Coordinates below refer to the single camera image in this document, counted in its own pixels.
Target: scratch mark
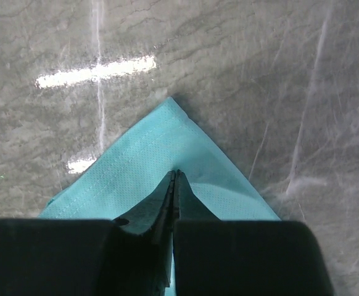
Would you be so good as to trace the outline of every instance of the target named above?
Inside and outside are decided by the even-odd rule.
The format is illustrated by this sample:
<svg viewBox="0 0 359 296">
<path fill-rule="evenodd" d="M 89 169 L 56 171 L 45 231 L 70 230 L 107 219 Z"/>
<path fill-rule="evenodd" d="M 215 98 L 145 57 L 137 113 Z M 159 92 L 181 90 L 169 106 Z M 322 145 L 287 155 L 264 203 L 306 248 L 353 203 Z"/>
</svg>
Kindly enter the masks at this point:
<svg viewBox="0 0 359 296">
<path fill-rule="evenodd" d="M 286 35 L 287 35 L 287 32 L 288 32 L 288 27 L 289 27 L 289 20 L 286 22 L 286 26 L 285 26 L 285 30 L 284 30 L 284 36 L 283 36 L 283 39 L 281 40 L 281 43 L 279 44 L 279 48 L 278 48 L 277 53 L 276 53 L 276 55 L 274 57 L 273 63 L 271 63 L 270 71 L 274 67 L 274 65 L 276 64 L 277 58 L 278 58 L 279 54 L 281 53 L 281 50 L 283 48 L 284 41 L 285 41 L 285 38 L 286 38 Z"/>
<path fill-rule="evenodd" d="M 307 220 L 305 219 L 305 215 L 304 215 L 302 206 L 300 205 L 300 202 L 299 202 L 299 200 L 298 200 L 297 198 L 296 198 L 296 201 L 297 201 L 297 205 L 299 206 L 300 212 L 301 212 L 301 214 L 302 214 L 302 216 L 303 216 L 304 222 L 307 222 Z"/>
<path fill-rule="evenodd" d="M 359 262 L 359 252 L 358 252 L 357 258 L 355 259 L 355 261 L 352 263 L 352 265 L 350 267 L 350 273 L 355 271 L 358 262 Z"/>
<path fill-rule="evenodd" d="M 285 193 L 287 196 L 291 196 L 291 195 L 295 195 L 296 192 L 299 192 L 302 189 L 307 188 L 309 186 L 327 186 L 327 185 L 328 182 L 323 178 L 301 176 L 299 178 L 289 181 Z"/>
<path fill-rule="evenodd" d="M 265 132 L 264 132 L 264 134 L 263 134 L 263 139 L 262 139 L 262 141 L 261 141 L 261 143 L 260 143 L 260 145 L 259 145 L 259 147 L 258 147 L 258 150 L 256 151 L 255 158 L 254 158 L 254 162 L 252 163 L 251 171 L 250 171 L 249 177 L 248 177 L 248 180 L 249 180 L 249 181 L 251 181 L 251 177 L 252 177 L 252 173 L 254 172 L 254 168 L 255 168 L 256 161 L 257 161 L 258 156 L 259 156 L 259 153 L 260 153 L 260 151 L 261 151 L 261 149 L 262 149 L 262 147 L 263 147 L 263 144 L 265 143 L 265 139 L 266 139 L 266 135 L 267 135 L 267 131 L 268 131 L 269 125 L 270 125 L 270 122 L 268 122 L 268 123 L 266 124 Z"/>
<path fill-rule="evenodd" d="M 93 6 L 93 20 L 96 26 L 96 31 L 94 32 L 96 42 L 97 42 L 97 68 L 101 68 L 101 42 L 100 42 L 100 24 L 102 23 L 102 15 L 103 15 L 103 1 L 92 1 Z M 104 131 L 105 131 L 105 112 L 104 112 L 104 93 L 101 89 L 101 78 L 97 77 L 97 101 L 99 105 L 99 119 L 100 119 L 100 127 L 99 127 L 99 144 L 100 144 L 100 153 L 104 151 Z"/>
<path fill-rule="evenodd" d="M 331 14 L 332 14 L 332 10 L 333 10 L 333 4 L 331 2 L 331 6 L 328 9 L 328 12 L 326 13 L 325 16 L 325 20 L 323 21 L 323 25 L 322 25 L 322 29 L 321 29 L 321 35 L 320 35 L 320 39 L 318 41 L 318 46 L 316 48 L 316 57 L 315 57 L 315 61 L 314 61 L 314 68 L 311 74 L 311 78 L 310 78 L 310 84 L 308 87 L 308 92 L 307 92 L 307 96 L 306 96 L 306 101 L 305 101 L 305 106 L 304 106 L 304 110 L 303 110 L 303 114 L 302 114 L 302 119 L 300 121 L 300 128 L 299 128 L 299 132 L 297 134 L 297 139 L 296 139 L 296 145 L 293 151 L 293 157 L 292 157 L 292 165 L 291 165 L 291 170 L 289 172 L 289 185 L 288 187 L 291 185 L 291 182 L 293 180 L 293 178 L 296 176 L 297 172 L 297 164 L 299 162 L 299 157 L 300 157 L 300 150 L 301 150 L 301 146 L 302 146 L 302 140 L 303 140 L 303 134 L 304 134 L 304 121 L 305 121 L 305 115 L 306 112 L 308 110 L 308 106 L 311 104 L 312 98 L 314 97 L 315 93 L 316 93 L 316 73 L 318 71 L 318 66 L 319 66 L 319 62 L 320 62 L 320 58 L 321 58 L 321 52 L 323 49 L 323 45 L 326 39 L 326 33 L 328 30 L 328 23 L 330 21 L 331 18 Z"/>
<path fill-rule="evenodd" d="M 342 104 L 341 104 L 340 92 L 339 92 L 339 88 L 337 87 L 336 77 L 334 75 L 333 75 L 333 81 L 334 81 L 334 87 L 336 89 L 337 101 L 339 102 L 340 111 L 342 112 Z"/>
<path fill-rule="evenodd" d="M 58 180 L 59 185 L 60 185 L 60 190 L 63 191 L 62 182 L 60 182 L 60 176 L 59 176 L 59 171 L 58 170 L 56 170 L 56 175 L 57 175 L 57 180 Z"/>
</svg>

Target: floor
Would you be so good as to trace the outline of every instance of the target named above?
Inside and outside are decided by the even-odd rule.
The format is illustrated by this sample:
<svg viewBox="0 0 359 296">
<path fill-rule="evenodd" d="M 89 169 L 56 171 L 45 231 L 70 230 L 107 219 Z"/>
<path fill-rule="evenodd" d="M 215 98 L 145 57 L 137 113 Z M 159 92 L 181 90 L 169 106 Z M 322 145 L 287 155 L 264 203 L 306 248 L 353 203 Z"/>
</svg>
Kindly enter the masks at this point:
<svg viewBox="0 0 359 296">
<path fill-rule="evenodd" d="M 359 295 L 359 1 L 0 1 L 0 216 L 36 216 L 167 96 Z"/>
</svg>

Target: gray marble surface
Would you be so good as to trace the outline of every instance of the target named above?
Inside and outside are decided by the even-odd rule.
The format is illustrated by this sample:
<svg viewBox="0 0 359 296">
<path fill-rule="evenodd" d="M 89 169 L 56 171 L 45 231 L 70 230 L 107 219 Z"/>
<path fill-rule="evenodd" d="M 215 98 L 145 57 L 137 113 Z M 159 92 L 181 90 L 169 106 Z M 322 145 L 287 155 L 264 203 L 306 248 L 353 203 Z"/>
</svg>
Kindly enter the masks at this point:
<svg viewBox="0 0 359 296">
<path fill-rule="evenodd" d="M 359 295 L 357 0 L 0 1 L 0 216 L 36 216 L 170 95 Z"/>
</svg>

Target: teal cloth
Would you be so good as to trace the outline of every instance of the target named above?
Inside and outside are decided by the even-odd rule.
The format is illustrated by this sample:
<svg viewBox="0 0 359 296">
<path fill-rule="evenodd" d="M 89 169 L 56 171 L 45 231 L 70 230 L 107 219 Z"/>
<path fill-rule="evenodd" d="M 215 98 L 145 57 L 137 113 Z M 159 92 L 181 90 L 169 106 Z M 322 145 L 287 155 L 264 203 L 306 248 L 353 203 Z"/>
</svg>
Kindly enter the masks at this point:
<svg viewBox="0 0 359 296">
<path fill-rule="evenodd" d="M 185 172 L 195 195 L 222 220 L 279 219 L 170 97 L 57 194 L 39 217 L 113 219 L 149 195 L 168 171 L 177 169 Z M 174 295 L 173 286 L 167 296 Z"/>
</svg>

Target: perforated fabric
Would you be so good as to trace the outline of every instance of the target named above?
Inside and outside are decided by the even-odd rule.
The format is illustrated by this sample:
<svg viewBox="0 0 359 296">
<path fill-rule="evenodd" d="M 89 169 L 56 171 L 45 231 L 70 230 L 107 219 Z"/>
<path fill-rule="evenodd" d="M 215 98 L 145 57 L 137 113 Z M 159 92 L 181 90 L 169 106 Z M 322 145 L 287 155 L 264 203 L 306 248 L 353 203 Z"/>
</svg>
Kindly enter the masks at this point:
<svg viewBox="0 0 359 296">
<path fill-rule="evenodd" d="M 41 218 L 113 219 L 149 195 L 170 170 L 222 220 L 279 218 L 226 155 L 168 98 L 118 139 Z M 173 295 L 173 289 L 166 295 Z"/>
</svg>

